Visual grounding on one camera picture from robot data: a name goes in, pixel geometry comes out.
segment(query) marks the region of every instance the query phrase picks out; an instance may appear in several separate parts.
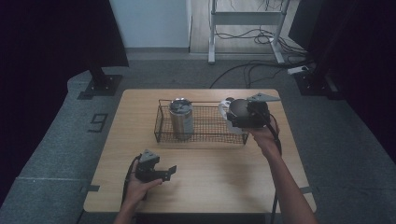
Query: can lid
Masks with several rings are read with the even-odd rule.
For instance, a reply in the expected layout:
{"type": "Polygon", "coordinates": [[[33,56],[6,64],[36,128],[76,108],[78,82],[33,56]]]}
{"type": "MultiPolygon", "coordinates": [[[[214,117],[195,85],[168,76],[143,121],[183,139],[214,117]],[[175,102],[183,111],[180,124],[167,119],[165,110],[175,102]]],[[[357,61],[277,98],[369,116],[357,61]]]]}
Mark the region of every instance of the can lid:
{"type": "Polygon", "coordinates": [[[185,98],[176,98],[169,105],[169,110],[175,114],[186,114],[192,110],[191,102],[185,98]]]}

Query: wire basket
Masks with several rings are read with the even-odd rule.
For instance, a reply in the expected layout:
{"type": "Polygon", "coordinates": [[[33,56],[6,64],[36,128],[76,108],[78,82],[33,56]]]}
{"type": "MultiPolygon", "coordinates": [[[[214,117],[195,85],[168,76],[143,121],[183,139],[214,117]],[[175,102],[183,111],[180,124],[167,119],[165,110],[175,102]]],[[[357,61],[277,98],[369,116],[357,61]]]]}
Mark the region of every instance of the wire basket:
{"type": "Polygon", "coordinates": [[[169,113],[170,100],[159,100],[157,119],[155,123],[155,138],[157,142],[186,143],[186,142],[223,142],[245,144],[248,133],[234,134],[228,131],[226,120],[218,110],[219,102],[191,102],[193,117],[193,133],[185,140],[176,138],[169,113]]]}

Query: white object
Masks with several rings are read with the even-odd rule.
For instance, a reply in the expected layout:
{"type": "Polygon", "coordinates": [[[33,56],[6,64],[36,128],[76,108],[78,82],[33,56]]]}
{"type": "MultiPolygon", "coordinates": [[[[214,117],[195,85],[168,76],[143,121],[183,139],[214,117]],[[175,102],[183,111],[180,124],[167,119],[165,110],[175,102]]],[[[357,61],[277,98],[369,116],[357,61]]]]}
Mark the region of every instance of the white object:
{"type": "Polygon", "coordinates": [[[242,134],[243,133],[242,129],[238,127],[233,127],[233,124],[229,120],[227,120],[227,113],[225,112],[224,108],[230,108],[230,104],[231,104],[230,101],[227,100],[221,101],[219,103],[219,112],[221,116],[225,119],[228,131],[230,131],[230,133],[242,134]]]}
{"type": "Polygon", "coordinates": [[[297,73],[307,72],[308,70],[309,69],[306,66],[294,67],[294,68],[288,69],[288,74],[294,75],[297,73]]]}

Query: wooden table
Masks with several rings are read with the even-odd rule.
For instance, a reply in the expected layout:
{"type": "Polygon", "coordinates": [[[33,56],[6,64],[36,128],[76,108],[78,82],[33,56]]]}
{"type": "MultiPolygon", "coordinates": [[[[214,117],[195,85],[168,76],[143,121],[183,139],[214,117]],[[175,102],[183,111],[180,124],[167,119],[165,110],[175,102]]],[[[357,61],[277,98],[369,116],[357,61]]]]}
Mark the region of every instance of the wooden table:
{"type": "MultiPolygon", "coordinates": [[[[159,99],[184,97],[193,102],[227,97],[247,98],[275,90],[127,90],[123,93],[102,156],[84,203],[87,212],[118,212],[126,172],[132,159],[148,148],[161,161],[156,170],[177,165],[171,181],[149,191],[137,212],[151,213],[271,213],[274,183],[267,160],[250,136],[245,145],[230,143],[157,143],[154,135],[159,99]]],[[[279,124],[283,159],[297,185],[308,187],[297,148],[280,101],[268,103],[279,124]]],[[[312,209],[314,198],[306,193],[312,209]]]]}

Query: hand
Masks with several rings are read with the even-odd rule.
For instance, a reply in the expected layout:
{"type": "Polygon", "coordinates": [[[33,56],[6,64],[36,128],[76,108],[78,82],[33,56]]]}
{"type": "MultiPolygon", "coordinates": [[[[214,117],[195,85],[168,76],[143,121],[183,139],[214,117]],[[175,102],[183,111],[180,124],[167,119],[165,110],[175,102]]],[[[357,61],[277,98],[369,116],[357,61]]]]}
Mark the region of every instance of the hand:
{"type": "Polygon", "coordinates": [[[125,202],[137,205],[146,195],[149,189],[152,189],[163,183],[162,179],[156,179],[148,183],[144,183],[134,175],[139,161],[134,163],[131,176],[129,177],[128,189],[125,196],[125,202]]]}
{"type": "MultiPolygon", "coordinates": [[[[279,127],[277,126],[276,120],[271,116],[271,126],[274,130],[279,133],[279,127]]],[[[262,149],[262,155],[268,159],[269,156],[280,156],[280,152],[276,147],[274,136],[268,127],[260,129],[246,129],[254,137],[257,145],[262,149]]]]}

